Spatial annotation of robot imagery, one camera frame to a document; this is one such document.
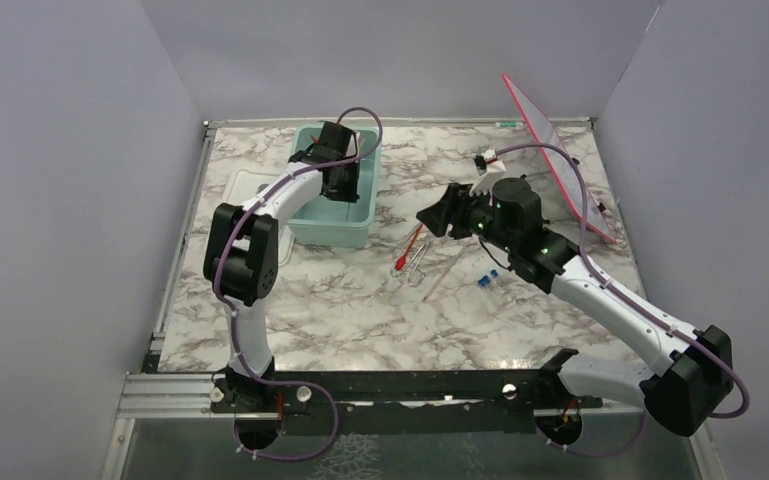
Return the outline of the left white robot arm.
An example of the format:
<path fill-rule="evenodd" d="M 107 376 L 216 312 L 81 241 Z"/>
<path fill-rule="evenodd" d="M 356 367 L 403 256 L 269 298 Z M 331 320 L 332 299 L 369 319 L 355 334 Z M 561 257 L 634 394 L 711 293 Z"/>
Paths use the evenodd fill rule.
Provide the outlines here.
<path fill-rule="evenodd" d="M 240 205 L 222 203 L 214 211 L 203 274 L 228 309 L 227 388 L 250 410 L 266 408 L 274 397 L 264 304 L 277 280 L 280 231 L 318 196 L 354 195 L 358 154 L 356 132 L 326 122 L 264 190 Z"/>

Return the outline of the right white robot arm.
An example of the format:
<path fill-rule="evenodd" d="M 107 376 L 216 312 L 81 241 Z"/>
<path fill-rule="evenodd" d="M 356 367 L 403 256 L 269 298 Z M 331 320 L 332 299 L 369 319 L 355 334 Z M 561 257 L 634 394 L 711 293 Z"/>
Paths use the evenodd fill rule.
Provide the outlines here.
<path fill-rule="evenodd" d="M 519 278 L 578 308 L 641 359 L 572 353 L 538 378 L 545 404 L 560 407 L 574 396 L 616 400 L 689 437 L 734 388 L 729 335 L 714 325 L 700 330 L 615 281 L 577 244 L 548 228 L 541 198 L 526 180 L 502 179 L 490 195 L 452 183 L 416 218 L 436 237 L 476 237 L 504 251 Z"/>

